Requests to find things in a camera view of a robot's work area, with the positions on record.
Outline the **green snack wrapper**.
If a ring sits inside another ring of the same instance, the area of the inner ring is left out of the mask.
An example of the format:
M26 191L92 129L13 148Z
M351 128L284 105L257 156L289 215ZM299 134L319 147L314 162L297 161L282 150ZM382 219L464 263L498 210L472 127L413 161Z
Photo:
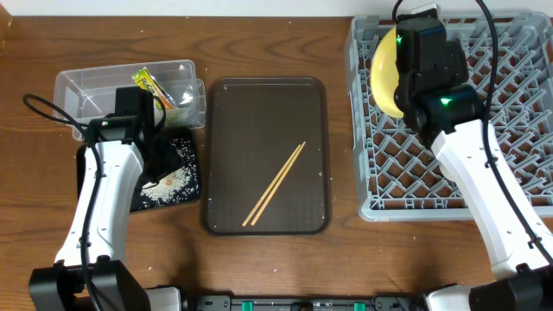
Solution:
M158 111L172 110L176 107L173 98L156 81L156 78L149 72L147 67L137 70L131 78L137 86L152 93L156 98L154 105Z

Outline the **rice waste pile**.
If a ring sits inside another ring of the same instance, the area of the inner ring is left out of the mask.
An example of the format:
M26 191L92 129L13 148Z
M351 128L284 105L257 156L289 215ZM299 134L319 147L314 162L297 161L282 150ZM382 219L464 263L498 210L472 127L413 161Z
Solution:
M133 201L132 211L193 202L200 197L200 171L191 138L175 138L170 145L183 164L155 186L147 184Z

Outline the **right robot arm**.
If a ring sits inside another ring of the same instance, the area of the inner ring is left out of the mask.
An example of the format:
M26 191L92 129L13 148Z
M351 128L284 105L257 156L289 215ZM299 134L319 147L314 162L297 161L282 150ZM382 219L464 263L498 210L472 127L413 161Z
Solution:
M467 84L459 41L431 13L400 16L395 94L404 122L461 192L485 242L495 282L448 286L424 297L429 310L550 310L552 233L503 157L489 112Z

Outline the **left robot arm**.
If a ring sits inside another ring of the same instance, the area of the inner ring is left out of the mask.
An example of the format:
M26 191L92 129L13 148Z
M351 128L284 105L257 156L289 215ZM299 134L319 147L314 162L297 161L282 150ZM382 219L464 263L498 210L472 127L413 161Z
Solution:
M54 265L33 270L29 294L38 310L181 310L177 287L144 289L125 267L125 239L133 197L182 165L160 135L151 92L116 91L115 108L81 124L61 108L60 121L82 135L79 201Z

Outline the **yellow plate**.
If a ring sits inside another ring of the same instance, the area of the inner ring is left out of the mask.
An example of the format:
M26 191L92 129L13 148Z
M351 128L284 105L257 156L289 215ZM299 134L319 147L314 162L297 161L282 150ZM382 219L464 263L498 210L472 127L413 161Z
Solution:
M390 117L402 118L404 113L395 103L398 87L397 32L390 29L379 42L372 57L370 84L376 106Z

